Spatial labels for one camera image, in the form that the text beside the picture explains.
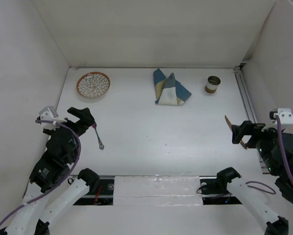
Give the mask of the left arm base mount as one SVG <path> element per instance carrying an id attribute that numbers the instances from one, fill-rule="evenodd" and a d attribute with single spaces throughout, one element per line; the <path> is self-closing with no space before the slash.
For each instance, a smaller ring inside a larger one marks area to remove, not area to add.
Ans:
<path id="1" fill-rule="evenodd" d="M 97 174 L 70 176 L 67 182 L 71 185 L 76 179 L 83 179 L 90 184 L 90 191 L 78 199 L 74 206 L 112 206 L 114 192 L 114 176 L 100 177 Z"/>

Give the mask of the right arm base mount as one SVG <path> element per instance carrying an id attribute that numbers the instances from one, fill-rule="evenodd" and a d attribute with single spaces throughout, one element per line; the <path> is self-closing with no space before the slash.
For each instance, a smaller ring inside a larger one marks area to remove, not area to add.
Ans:
<path id="1" fill-rule="evenodd" d="M 201 177 L 197 194 L 202 196 L 203 205 L 240 205 L 241 202 L 227 190 L 216 186 L 215 177 Z"/>

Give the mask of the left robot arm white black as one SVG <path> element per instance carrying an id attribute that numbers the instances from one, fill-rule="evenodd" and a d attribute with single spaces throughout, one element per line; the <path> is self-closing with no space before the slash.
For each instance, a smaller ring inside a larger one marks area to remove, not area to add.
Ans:
<path id="1" fill-rule="evenodd" d="M 39 112 L 35 122 L 49 135 L 45 152 L 29 176 L 22 204 L 0 222 L 0 235 L 48 235 L 76 201 L 97 192 L 100 177 L 85 168 L 59 198 L 47 205 L 50 194 L 68 178 L 80 159 L 80 136 L 95 125 L 89 108 L 70 107 L 67 112 L 78 121 L 60 119 L 52 106 Z"/>

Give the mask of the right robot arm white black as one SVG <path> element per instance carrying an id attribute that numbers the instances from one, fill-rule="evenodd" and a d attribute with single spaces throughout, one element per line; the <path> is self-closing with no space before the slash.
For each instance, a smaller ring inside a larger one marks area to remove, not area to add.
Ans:
<path id="1" fill-rule="evenodd" d="M 229 192 L 250 212 L 266 235 L 293 235 L 293 134 L 284 132 L 285 121 L 275 117 L 274 127 L 244 121 L 232 126 L 232 143 L 239 144 L 244 136 L 250 139 L 248 149 L 256 149 L 272 176 L 281 196 L 290 203 L 291 219 L 274 211 L 259 192 L 249 187 L 242 175 L 232 167 L 217 173 L 215 188 Z"/>

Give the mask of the blue beige white cloth napkin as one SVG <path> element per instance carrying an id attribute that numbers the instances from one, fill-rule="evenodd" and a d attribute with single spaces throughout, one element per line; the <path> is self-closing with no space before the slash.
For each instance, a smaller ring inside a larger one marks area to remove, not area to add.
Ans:
<path id="1" fill-rule="evenodd" d="M 153 72 L 153 80 L 156 105 L 182 106 L 192 95 L 192 93 L 176 79 L 174 73 L 166 77 L 161 69 L 157 69 Z"/>

